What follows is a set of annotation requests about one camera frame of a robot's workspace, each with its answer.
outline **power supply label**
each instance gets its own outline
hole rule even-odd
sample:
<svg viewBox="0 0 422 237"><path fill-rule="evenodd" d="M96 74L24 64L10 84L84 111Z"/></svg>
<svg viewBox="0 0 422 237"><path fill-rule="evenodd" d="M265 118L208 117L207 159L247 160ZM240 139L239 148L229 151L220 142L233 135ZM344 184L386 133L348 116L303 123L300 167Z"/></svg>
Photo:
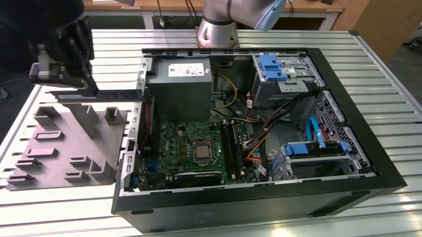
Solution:
<svg viewBox="0 0 422 237"><path fill-rule="evenodd" d="M176 63L168 66L169 77L200 77L203 75L203 63Z"/></svg>

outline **yellow cable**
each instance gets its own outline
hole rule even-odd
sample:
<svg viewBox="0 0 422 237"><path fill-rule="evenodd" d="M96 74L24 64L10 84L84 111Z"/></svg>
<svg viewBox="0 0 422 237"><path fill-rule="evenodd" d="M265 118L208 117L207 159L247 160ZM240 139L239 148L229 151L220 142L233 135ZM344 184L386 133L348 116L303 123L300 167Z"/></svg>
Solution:
<svg viewBox="0 0 422 237"><path fill-rule="evenodd" d="M212 75L217 75L217 76L220 76L225 81L228 81L228 83L229 83L231 86L232 86L232 89L235 90L235 97L232 98L232 101L231 101L227 105L220 106L220 107L211 107L212 110L219 110L219 109L227 108L228 106L232 105L232 103L236 102L236 98L237 98L237 88L236 88L235 84L232 83L232 81L231 81L225 76L223 76L220 73L212 73Z"/></svg>

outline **table leg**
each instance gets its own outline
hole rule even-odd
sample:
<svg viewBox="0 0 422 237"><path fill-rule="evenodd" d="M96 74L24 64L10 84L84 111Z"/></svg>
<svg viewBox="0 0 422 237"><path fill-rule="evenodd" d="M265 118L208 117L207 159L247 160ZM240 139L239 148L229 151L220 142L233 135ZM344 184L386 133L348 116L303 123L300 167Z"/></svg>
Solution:
<svg viewBox="0 0 422 237"><path fill-rule="evenodd" d="M320 31L330 31L338 17L338 12L328 12L320 24Z"/></svg>
<svg viewBox="0 0 422 237"><path fill-rule="evenodd" d="M153 12L143 11L145 29L153 29L152 17L153 17Z"/></svg>

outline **motherboard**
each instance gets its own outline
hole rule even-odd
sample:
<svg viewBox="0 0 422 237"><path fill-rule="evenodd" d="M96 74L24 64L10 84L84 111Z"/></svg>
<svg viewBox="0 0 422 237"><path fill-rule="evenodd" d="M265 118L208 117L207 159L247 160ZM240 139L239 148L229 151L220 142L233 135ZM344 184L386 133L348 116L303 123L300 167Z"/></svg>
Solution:
<svg viewBox="0 0 422 237"><path fill-rule="evenodd" d="M227 126L232 126L236 134L228 136L236 139L233 149L227 143ZM243 122L233 122L224 125L216 123L163 123L160 125L159 152L157 158L145 161L148 172L148 186L151 190L173 188L173 179L184 178L187 183L181 187L191 187L193 176L219 176L219 185L256 182L255 168L236 165L241 160L229 162L225 160L229 152L248 139L245 125Z"/></svg>

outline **ram slot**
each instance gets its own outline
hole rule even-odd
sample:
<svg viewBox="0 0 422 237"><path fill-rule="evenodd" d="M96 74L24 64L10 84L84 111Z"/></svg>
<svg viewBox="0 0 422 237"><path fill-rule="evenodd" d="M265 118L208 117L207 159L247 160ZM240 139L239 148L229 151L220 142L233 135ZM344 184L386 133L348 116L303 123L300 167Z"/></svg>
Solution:
<svg viewBox="0 0 422 237"><path fill-rule="evenodd" d="M223 122L219 129L221 136L221 148L225 160L227 177L231 179L236 179L241 175L244 175L244 172L235 125L233 123Z"/></svg>

